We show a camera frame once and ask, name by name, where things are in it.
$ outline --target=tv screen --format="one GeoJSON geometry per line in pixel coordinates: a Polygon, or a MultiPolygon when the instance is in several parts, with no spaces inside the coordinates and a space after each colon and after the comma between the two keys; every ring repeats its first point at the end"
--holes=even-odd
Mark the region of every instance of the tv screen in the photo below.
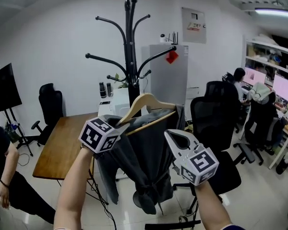
{"type": "Polygon", "coordinates": [[[0,69],[0,112],[21,104],[10,63],[0,69]]]}

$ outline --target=hand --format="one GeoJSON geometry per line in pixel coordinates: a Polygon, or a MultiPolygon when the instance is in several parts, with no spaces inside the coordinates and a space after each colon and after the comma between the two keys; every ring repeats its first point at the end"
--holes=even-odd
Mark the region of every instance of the hand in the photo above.
{"type": "Polygon", "coordinates": [[[9,204],[9,189],[0,182],[0,197],[2,200],[2,207],[8,208],[9,204]]]}

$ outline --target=bracelet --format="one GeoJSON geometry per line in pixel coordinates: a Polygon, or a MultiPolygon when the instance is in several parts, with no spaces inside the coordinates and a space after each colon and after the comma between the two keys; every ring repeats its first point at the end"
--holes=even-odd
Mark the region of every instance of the bracelet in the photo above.
{"type": "Polygon", "coordinates": [[[0,182],[2,183],[2,185],[4,185],[5,187],[9,188],[9,186],[7,184],[5,184],[2,180],[0,180],[0,182]]]}

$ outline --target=white floor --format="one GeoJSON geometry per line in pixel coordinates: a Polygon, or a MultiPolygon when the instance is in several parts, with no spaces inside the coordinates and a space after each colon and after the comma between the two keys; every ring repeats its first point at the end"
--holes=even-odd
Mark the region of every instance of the white floor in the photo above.
{"type": "MultiPolygon", "coordinates": [[[[234,133],[233,142],[237,141],[234,133]]],[[[27,179],[33,188],[52,206],[56,207],[60,186],[57,181],[38,179],[32,177],[37,159],[42,151],[36,143],[31,145],[34,157],[30,162],[17,170],[27,179]]],[[[27,153],[26,147],[19,149],[20,153],[27,153]]],[[[228,152],[233,159],[240,153],[239,148],[231,147],[228,152]]],[[[285,230],[288,226],[288,169],[278,175],[275,168],[268,169],[272,161],[265,152],[262,166],[258,162],[237,166],[242,184],[235,190],[222,195],[224,205],[232,221],[248,230],[285,230]]],[[[21,164],[27,162],[27,156],[21,156],[21,164]]],[[[98,168],[95,169],[94,177],[99,185],[102,196],[107,200],[107,194],[101,182],[98,168]]],[[[171,171],[172,183],[186,182],[180,176],[171,171]]],[[[156,215],[147,215],[132,201],[135,192],[133,181],[123,179],[117,182],[120,194],[119,203],[115,205],[109,202],[108,210],[112,213],[118,230],[143,230],[146,223],[171,223],[178,222],[178,217],[183,215],[190,206],[193,196],[188,189],[179,188],[174,197],[161,204],[164,212],[162,216],[158,207],[156,215]]],[[[90,187],[87,192],[94,195],[90,187]]],[[[22,211],[11,209],[1,210],[0,230],[51,230],[48,224],[38,216],[28,215],[22,211]]],[[[86,196],[82,211],[82,228],[84,230],[113,230],[113,222],[106,216],[101,204],[86,196]]],[[[203,230],[203,225],[197,225],[196,230],[203,230]]]]}

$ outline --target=computer monitor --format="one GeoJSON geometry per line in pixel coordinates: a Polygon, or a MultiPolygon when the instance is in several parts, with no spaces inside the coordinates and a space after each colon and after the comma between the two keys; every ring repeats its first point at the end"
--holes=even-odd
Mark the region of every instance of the computer monitor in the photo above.
{"type": "Polygon", "coordinates": [[[275,75],[273,82],[273,89],[276,94],[281,98],[288,101],[288,80],[282,78],[281,76],[275,75]]]}
{"type": "Polygon", "coordinates": [[[254,69],[245,68],[245,76],[243,82],[248,83],[250,85],[255,85],[257,82],[261,82],[264,84],[265,74],[254,69]]]}

